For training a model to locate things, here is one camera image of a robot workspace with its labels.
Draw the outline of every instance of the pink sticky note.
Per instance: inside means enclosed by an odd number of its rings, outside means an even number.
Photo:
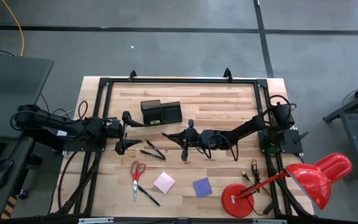
[[[172,185],[175,183],[175,180],[172,179],[168,174],[162,172],[162,174],[155,180],[154,185],[158,187],[164,194],[166,194]]]

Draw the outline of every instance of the yellow cable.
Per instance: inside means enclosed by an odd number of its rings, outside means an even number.
[[[16,21],[17,26],[19,27],[20,30],[20,35],[22,36],[22,51],[20,52],[20,56],[23,56],[24,53],[24,35],[23,35],[23,30],[22,27],[20,26],[19,22],[17,21],[15,15],[13,14],[13,12],[11,11],[11,8],[9,8],[9,6],[6,4],[5,0],[1,0],[4,5],[6,6],[7,10],[11,13],[13,19]]]

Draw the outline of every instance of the sticky note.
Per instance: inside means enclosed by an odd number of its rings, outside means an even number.
[[[197,180],[193,182],[194,189],[198,198],[205,197],[212,194],[211,184],[208,178]]]
[[[162,172],[162,174],[155,180],[154,186],[160,189],[164,194],[166,194],[169,189],[173,186],[175,180],[172,179],[168,174]]]

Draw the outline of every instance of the scissors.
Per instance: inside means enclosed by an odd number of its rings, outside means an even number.
[[[139,161],[134,161],[131,165],[131,174],[134,177],[134,203],[136,201],[137,195],[137,182],[139,181],[140,175],[146,170],[146,165],[140,163]]]

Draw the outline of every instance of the black pen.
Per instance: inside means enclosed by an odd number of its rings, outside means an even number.
[[[146,194],[146,196],[148,196],[148,198],[151,199],[156,205],[160,206],[160,204],[153,197],[151,197],[151,195],[149,195],[149,193],[147,193],[139,184],[137,185],[137,187],[141,192]]]
[[[164,154],[162,154],[161,151],[159,151],[159,149],[157,147],[155,147],[149,140],[146,139],[146,142],[147,144],[149,144],[149,146],[151,146],[154,150],[156,150],[164,159],[165,159],[165,156]]]
[[[147,151],[145,151],[145,150],[140,150],[140,152],[143,153],[143,154],[146,154],[146,155],[150,155],[150,156],[152,156],[152,157],[156,157],[157,159],[162,159],[162,160],[164,160],[164,161],[167,160],[166,158],[163,158],[163,157],[161,157],[161,156],[152,154],[151,152],[147,152]]]

